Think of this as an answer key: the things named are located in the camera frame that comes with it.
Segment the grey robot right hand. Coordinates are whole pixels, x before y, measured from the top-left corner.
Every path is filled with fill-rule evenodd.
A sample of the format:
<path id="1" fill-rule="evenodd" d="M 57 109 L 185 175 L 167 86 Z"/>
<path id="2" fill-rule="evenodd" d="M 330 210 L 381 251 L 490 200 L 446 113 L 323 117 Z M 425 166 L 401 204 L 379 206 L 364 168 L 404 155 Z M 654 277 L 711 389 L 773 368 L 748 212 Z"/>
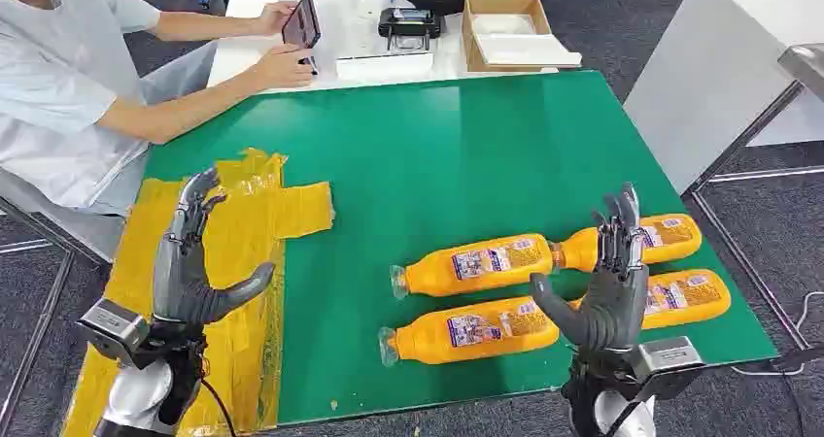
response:
<path id="1" fill-rule="evenodd" d="M 597 258 L 580 305 L 572 308 L 553 291 L 544 274 L 530 274 L 529 286 L 536 306 L 573 345 L 621 353 L 637 344 L 649 270 L 641 260 L 643 235 L 634 186 L 625 183 L 603 201 L 610 215 L 593 212 L 598 224 Z"/>

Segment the person's left hand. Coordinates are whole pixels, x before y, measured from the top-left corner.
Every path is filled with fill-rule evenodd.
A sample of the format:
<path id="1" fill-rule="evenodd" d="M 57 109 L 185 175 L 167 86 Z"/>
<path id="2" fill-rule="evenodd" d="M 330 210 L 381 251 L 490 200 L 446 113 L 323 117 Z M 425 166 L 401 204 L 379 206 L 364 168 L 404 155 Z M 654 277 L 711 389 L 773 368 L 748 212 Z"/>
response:
<path id="1" fill-rule="evenodd" d="M 253 34 L 271 36 L 279 33 L 297 7 L 295 1 L 277 1 L 266 3 L 260 15 L 255 19 Z"/>

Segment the person's right hand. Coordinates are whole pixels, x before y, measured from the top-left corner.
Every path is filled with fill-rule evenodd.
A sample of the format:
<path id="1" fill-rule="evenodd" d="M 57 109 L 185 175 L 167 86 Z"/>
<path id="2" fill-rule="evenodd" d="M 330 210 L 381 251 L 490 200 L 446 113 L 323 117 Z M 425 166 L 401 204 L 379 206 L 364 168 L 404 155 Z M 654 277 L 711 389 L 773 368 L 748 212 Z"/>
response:
<path id="1" fill-rule="evenodd" d="M 311 55 L 311 49 L 299 49 L 294 45 L 275 46 L 246 74 L 257 90 L 307 86 L 314 79 L 313 68 L 302 63 L 302 60 Z"/>

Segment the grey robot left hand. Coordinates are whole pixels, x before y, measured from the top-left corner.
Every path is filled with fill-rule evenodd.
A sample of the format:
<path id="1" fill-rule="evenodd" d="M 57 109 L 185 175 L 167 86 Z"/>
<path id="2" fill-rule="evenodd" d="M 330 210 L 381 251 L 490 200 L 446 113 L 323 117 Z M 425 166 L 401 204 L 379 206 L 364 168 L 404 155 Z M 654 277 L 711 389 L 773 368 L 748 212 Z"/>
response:
<path id="1" fill-rule="evenodd" d="M 208 198 L 220 176 L 211 167 L 183 186 L 168 228 L 157 246 L 153 269 L 155 319 L 207 325 L 253 300 L 271 284 L 275 265 L 260 264 L 252 275 L 228 288 L 211 286 L 205 270 L 203 233 L 214 207 L 225 197 Z"/>

